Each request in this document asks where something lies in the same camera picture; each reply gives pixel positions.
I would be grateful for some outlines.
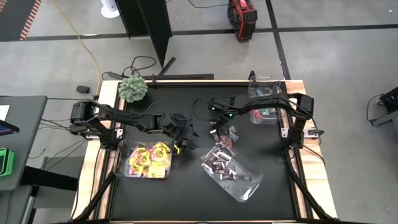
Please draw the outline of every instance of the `concrete floor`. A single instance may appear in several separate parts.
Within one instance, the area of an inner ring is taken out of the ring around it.
[[[227,0],[192,0],[198,6]],[[120,18],[104,19],[98,0],[58,0],[81,34],[124,32]],[[253,0],[259,10],[257,27],[271,27],[264,0]],[[279,27],[398,24],[398,2],[371,0],[278,0],[272,2]],[[173,30],[229,29],[225,8],[194,9],[187,0],[168,3]],[[397,131],[389,124],[373,128],[366,121],[366,103],[398,84],[398,30],[346,30],[281,33],[292,79],[304,80],[315,98],[315,119],[323,135],[322,154],[342,220],[396,223],[398,220]],[[43,0],[29,36],[73,35],[62,16]],[[93,39],[85,44],[102,72],[121,70],[138,55],[155,57],[149,38]],[[271,33],[254,34],[239,43],[233,34],[172,37],[166,60],[176,57],[167,74],[214,73],[217,79],[246,79],[250,70],[281,77]],[[1,42],[2,95],[47,95],[84,98],[77,85],[96,88],[97,74],[90,56],[77,40]],[[150,62],[141,60],[137,66]],[[142,72],[156,74],[156,65]],[[44,118],[65,119],[72,101],[49,101]],[[371,105],[370,115],[384,110]],[[51,129],[37,135],[31,156],[46,148],[53,156],[79,137]],[[84,156],[84,147],[72,156]],[[40,167],[43,157],[29,160]],[[35,223],[65,221],[70,208],[39,210]]]

